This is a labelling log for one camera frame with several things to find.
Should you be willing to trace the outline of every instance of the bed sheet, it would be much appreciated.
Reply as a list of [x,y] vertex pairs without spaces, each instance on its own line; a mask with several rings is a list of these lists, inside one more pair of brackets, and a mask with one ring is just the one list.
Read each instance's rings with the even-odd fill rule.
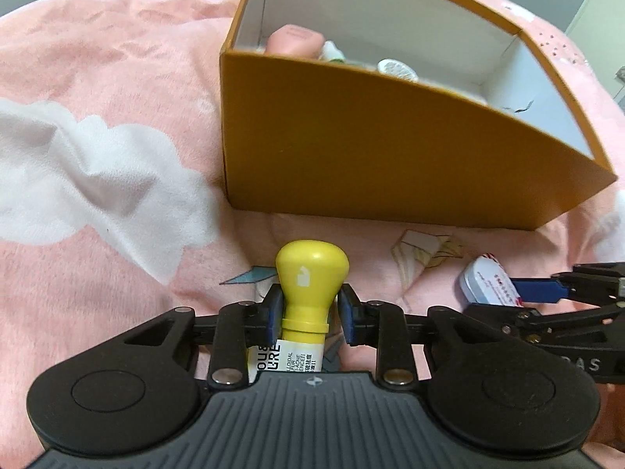
[[[625,117],[582,53],[512,2],[480,1],[543,44],[623,176]],[[40,372],[174,306],[259,300],[293,239],[339,245],[362,299],[413,314],[461,309],[455,279],[483,252],[527,277],[625,260],[622,180],[532,233],[233,210],[219,51],[238,2],[42,0],[0,19],[0,467],[41,451],[25,409]],[[324,368],[374,364],[334,320]],[[601,391],[586,449],[622,469],[625,396]]]

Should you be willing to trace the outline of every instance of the orange box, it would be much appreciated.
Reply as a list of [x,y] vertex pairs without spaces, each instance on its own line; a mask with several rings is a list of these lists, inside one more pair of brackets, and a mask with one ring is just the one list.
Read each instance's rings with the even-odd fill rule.
[[[264,55],[289,23],[419,82]],[[616,180],[540,47],[474,0],[242,0],[221,85],[239,209],[535,229]]]

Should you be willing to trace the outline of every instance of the white door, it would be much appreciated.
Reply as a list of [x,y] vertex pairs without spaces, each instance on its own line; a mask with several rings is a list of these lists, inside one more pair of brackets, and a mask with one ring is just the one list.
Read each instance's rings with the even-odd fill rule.
[[599,82],[618,101],[624,87],[616,73],[625,67],[625,0],[585,0],[567,35],[584,53]]

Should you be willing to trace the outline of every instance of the silver rivet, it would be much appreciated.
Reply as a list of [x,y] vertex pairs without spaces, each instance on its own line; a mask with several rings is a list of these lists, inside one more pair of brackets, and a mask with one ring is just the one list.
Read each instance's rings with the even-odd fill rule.
[[412,372],[408,372],[403,368],[391,368],[384,372],[382,376],[384,380],[390,385],[405,386],[414,381],[414,375]]
[[243,374],[235,368],[220,368],[212,373],[211,378],[218,385],[235,385],[243,379]]

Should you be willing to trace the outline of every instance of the yellow dropper cap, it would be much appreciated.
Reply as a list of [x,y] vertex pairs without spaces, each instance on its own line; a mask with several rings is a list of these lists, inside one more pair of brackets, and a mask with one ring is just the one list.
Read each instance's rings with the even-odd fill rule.
[[278,252],[276,269],[286,306],[282,339],[323,344],[327,312],[349,271],[345,252],[324,241],[292,241]]

